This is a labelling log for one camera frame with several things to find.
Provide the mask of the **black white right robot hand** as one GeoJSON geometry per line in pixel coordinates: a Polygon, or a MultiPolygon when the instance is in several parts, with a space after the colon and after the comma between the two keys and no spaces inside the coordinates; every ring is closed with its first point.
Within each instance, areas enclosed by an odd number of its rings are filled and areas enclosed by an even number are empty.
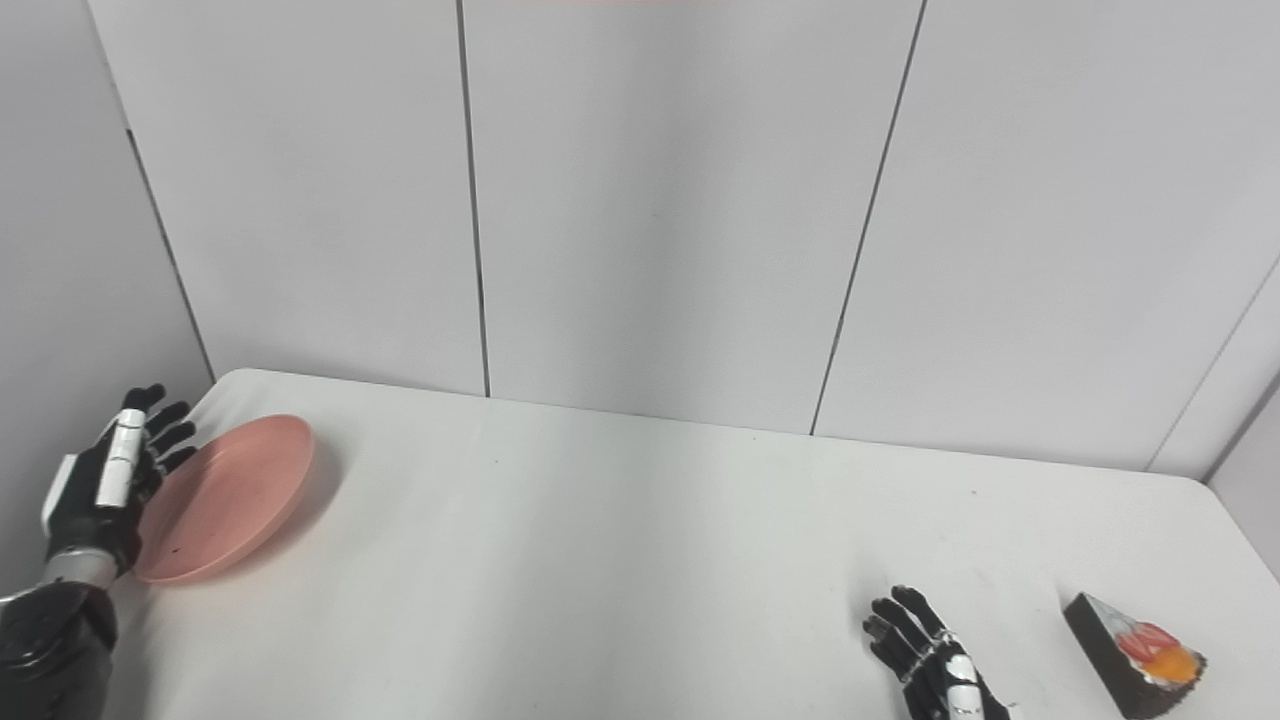
{"type": "Polygon", "coordinates": [[[861,621],[868,648],[896,678],[911,719],[1019,719],[997,700],[957,634],[927,597],[893,585],[861,621]]]}

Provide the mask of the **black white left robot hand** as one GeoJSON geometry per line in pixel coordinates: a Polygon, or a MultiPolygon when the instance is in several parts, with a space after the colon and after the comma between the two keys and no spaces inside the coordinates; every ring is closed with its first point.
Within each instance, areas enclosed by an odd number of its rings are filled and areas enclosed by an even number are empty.
{"type": "Polygon", "coordinates": [[[189,410],[160,383],[134,387],[93,443],[61,460],[41,512],[49,568],[88,556],[110,582],[133,569],[147,503],[196,452],[189,410]]]}

